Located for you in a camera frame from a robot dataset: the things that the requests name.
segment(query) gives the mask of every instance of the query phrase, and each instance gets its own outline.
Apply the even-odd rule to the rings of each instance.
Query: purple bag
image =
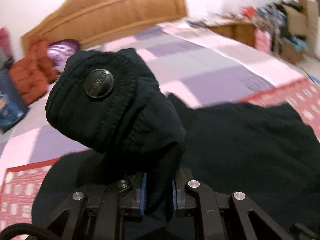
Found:
[[[53,61],[55,69],[62,73],[67,59],[80,49],[80,44],[76,40],[66,39],[51,43],[48,47],[47,55]]]

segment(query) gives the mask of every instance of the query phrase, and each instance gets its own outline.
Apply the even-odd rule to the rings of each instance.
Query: rust-colored clothing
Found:
[[[32,38],[27,56],[9,70],[12,81],[28,105],[44,96],[48,84],[58,77],[53,62],[47,56],[49,44],[44,36]]]

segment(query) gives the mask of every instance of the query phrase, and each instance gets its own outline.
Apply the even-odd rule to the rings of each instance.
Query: nightstand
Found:
[[[214,33],[234,39],[250,47],[255,47],[256,27],[249,22],[232,22],[225,25],[206,26]]]

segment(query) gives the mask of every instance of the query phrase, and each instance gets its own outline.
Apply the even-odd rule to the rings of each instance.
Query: bed sheet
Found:
[[[172,24],[92,49],[118,51],[130,47],[147,62],[164,94],[175,93],[193,108],[238,101],[301,77],[275,58],[239,42]],[[86,149],[48,124],[44,109],[47,98],[48,94],[33,103],[25,119],[0,135],[0,178],[6,168]]]

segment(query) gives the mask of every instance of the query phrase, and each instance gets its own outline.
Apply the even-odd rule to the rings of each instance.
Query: wooden headboard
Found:
[[[52,42],[74,39],[86,49],[186,15],[184,0],[67,0],[21,42],[25,53],[34,35]]]

